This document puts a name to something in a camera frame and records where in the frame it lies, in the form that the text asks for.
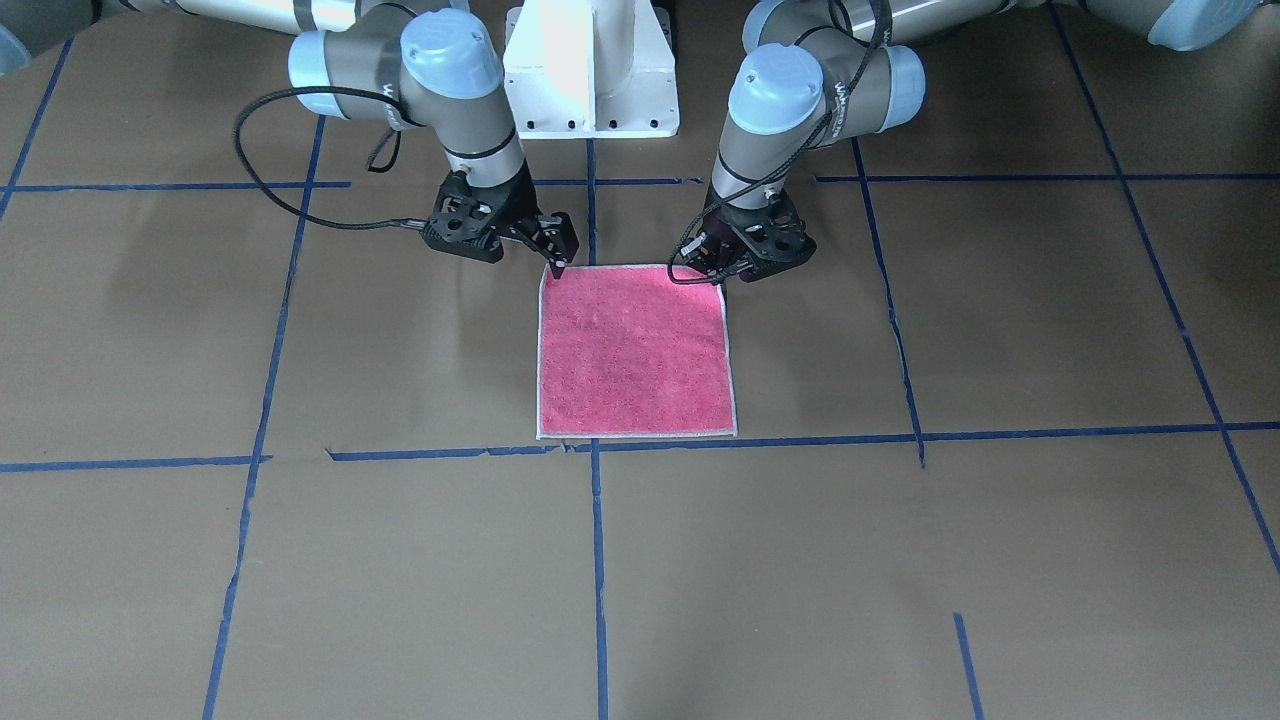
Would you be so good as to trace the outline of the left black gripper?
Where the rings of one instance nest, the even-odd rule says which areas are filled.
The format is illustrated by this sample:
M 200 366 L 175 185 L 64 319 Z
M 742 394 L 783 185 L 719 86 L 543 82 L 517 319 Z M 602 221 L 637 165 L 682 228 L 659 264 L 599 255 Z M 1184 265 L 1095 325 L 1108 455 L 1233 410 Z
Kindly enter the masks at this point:
M 764 208 L 724 204 L 710 210 L 687 242 L 687 265 L 717 284 L 755 282 L 803 265 L 815 250 L 792 199 L 782 192 Z

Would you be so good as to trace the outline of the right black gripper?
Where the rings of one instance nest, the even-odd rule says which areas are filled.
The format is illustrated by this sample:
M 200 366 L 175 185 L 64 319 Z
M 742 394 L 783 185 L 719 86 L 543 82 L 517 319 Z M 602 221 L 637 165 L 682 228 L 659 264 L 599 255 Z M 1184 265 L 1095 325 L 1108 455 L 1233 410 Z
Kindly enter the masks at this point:
M 493 187 L 472 186 L 466 173 L 453 170 L 438 191 L 421 236 L 433 250 L 484 263 L 498 263 L 504 256 L 503 241 L 513 240 L 540 254 L 557 281 L 580 250 L 568 213 L 541 214 L 527 168 Z

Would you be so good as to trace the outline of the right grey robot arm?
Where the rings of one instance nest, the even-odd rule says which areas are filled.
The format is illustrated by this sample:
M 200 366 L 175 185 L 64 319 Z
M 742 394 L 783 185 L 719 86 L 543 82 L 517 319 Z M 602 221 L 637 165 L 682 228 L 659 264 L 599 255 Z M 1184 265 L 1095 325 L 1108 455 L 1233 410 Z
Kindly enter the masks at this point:
M 499 58 L 465 1 L 5 1 L 3 72 L 26 68 L 100 20 L 163 12 L 292 36 L 289 87 L 246 106 L 236 133 L 287 97 L 320 117 L 381 123 L 383 142 L 393 146 L 406 131 L 433 129 L 451 170 L 431 213 L 385 227 L 416 231 L 430 249 L 483 263 L 498 263 L 506 242 L 518 242 L 553 277 L 572 263 L 572 222 L 538 205 Z

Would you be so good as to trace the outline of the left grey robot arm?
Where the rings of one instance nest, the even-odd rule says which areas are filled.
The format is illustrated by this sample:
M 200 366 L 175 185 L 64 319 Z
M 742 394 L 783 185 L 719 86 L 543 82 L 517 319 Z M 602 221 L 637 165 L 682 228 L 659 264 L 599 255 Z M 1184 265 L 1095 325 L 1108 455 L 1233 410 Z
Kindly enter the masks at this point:
M 922 109 L 914 44 L 943 38 L 1007 1 L 759 1 L 742 27 L 703 209 L 666 261 L 675 284 L 750 283 L 806 263 L 806 232 L 786 178 L 804 154 L 902 126 Z

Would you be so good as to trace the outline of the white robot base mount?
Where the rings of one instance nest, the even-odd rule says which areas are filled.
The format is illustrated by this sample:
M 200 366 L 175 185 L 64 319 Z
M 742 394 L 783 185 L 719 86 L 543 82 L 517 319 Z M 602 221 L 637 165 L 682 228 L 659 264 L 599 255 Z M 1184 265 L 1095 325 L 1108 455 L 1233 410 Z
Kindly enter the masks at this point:
M 657 1 L 525 1 L 506 14 L 503 64 L 524 140 L 678 132 L 673 19 Z

